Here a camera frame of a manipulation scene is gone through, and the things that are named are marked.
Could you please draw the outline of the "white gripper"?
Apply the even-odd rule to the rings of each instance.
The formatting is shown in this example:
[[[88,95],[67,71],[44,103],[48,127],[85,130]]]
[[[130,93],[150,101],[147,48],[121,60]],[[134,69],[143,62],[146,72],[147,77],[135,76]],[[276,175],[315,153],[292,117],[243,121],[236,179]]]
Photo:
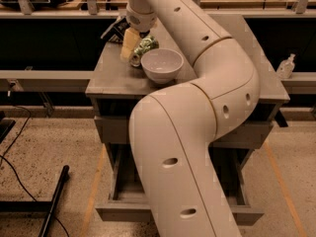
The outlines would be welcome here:
[[[120,52],[120,59],[129,61],[134,49],[140,43],[139,33],[150,31],[156,23],[157,15],[154,12],[143,14],[136,12],[130,5],[126,6],[126,20],[131,28],[124,32],[123,43]]]

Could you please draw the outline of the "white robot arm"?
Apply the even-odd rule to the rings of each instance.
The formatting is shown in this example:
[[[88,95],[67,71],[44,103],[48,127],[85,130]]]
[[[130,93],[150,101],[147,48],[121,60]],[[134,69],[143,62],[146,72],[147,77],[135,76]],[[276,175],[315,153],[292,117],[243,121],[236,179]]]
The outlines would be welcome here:
[[[160,237],[241,237],[208,154],[260,97],[241,45],[192,0],[129,0],[127,20],[148,31],[156,15],[196,79],[142,98],[129,120],[132,155]]]

